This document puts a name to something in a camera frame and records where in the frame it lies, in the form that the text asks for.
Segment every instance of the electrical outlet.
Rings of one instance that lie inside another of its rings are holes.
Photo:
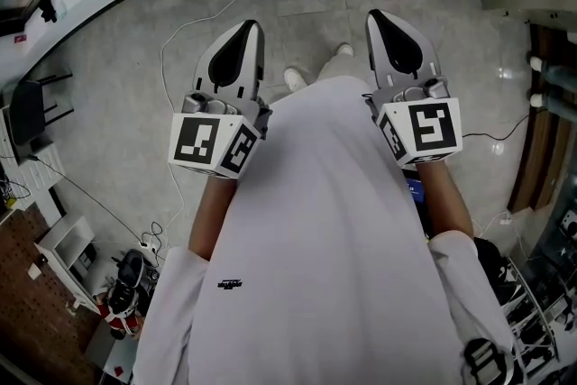
[[[147,243],[139,243],[141,245],[141,248],[144,249],[145,251],[148,252],[152,252],[152,253],[156,253],[159,251],[159,243],[157,242],[151,242],[148,241]]]

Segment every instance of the black chair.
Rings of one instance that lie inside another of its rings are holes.
[[[74,109],[70,109],[47,121],[45,119],[46,113],[55,109],[58,105],[44,108],[44,98],[42,97],[42,87],[71,77],[72,74],[67,74],[58,77],[50,76],[40,80],[23,80],[18,83],[14,90],[9,110],[10,130],[12,132],[12,140],[16,146],[25,145],[42,134],[46,125],[52,124],[65,115],[74,112]]]

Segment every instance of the small logo on shirt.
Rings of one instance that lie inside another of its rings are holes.
[[[218,283],[218,288],[224,290],[233,290],[234,288],[240,288],[243,282],[241,280],[223,280]]]

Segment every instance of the white sleeve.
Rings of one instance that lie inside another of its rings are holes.
[[[457,333],[467,344],[485,337],[510,352],[513,334],[485,275],[473,240],[459,231],[435,236],[429,243]]]
[[[167,254],[138,345],[136,385],[188,385],[183,352],[207,266],[206,260],[184,247]]]

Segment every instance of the metal rack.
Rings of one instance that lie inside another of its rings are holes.
[[[539,306],[539,303],[537,302],[535,296],[533,295],[531,288],[527,285],[527,282],[523,278],[523,275],[521,274],[515,263],[509,258],[508,258],[508,273],[513,278],[513,280],[518,284],[518,286],[517,286],[517,292],[512,298],[512,300],[510,300],[507,303],[507,305],[503,307],[505,311],[505,316],[508,318],[509,315],[514,312],[515,308],[518,305],[520,305],[521,303],[526,303],[527,300],[533,308],[528,316],[526,316],[524,319],[516,322],[514,325],[511,326],[511,331],[513,332],[513,335],[516,337],[516,344],[515,344],[516,361],[518,362],[519,367],[523,372],[525,381],[527,381],[527,379],[530,379],[535,373],[537,373],[539,370],[545,367],[553,358],[559,360],[559,351],[557,349],[557,343],[555,341],[554,333],[549,327],[549,324],[545,318],[545,313]],[[535,344],[524,345],[520,337],[521,332],[528,324],[533,324],[534,321],[536,321],[543,327],[544,335]],[[528,371],[527,370],[528,363],[525,364],[523,357],[528,353],[532,352],[533,350],[535,350],[536,348],[552,349],[553,356],[550,360],[544,362],[543,364],[540,364],[533,370]]]

